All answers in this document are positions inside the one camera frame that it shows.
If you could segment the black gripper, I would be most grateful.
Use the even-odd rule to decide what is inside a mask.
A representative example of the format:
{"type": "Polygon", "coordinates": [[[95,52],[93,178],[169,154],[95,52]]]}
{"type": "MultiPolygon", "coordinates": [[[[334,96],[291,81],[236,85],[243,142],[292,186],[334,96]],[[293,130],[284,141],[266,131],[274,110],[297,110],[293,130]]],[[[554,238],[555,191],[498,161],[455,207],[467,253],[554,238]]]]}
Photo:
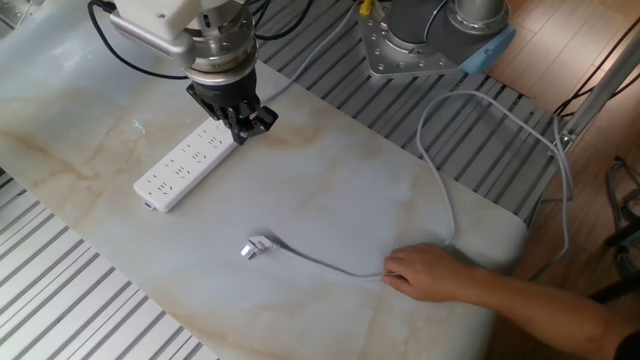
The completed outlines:
{"type": "Polygon", "coordinates": [[[256,71],[251,70],[240,80],[225,85],[192,81],[186,92],[206,114],[230,132],[236,144],[243,145],[248,139],[268,132],[278,119],[274,110],[260,107],[256,85],[256,71]]]}

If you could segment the person's right hand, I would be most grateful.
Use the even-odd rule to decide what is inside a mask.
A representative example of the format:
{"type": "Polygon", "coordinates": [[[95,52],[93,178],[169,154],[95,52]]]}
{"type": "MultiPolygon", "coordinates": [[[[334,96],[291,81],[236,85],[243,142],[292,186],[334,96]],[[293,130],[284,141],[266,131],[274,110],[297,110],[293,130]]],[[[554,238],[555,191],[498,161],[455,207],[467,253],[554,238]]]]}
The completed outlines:
{"type": "Polygon", "coordinates": [[[417,301],[465,302],[473,268],[434,244],[393,250],[384,259],[382,282],[417,301]]]}

